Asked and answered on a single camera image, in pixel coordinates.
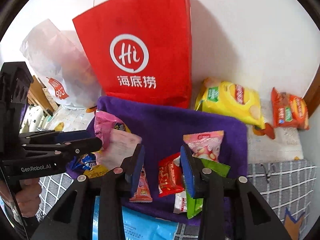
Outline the left hand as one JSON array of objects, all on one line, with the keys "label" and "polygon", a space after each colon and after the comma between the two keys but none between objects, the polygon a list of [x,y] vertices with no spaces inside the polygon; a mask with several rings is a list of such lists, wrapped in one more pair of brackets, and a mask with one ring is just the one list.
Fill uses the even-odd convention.
[{"label": "left hand", "polygon": [[39,178],[20,181],[23,187],[15,196],[23,217],[34,217],[39,209],[41,202],[39,195],[42,192],[39,181]]}]

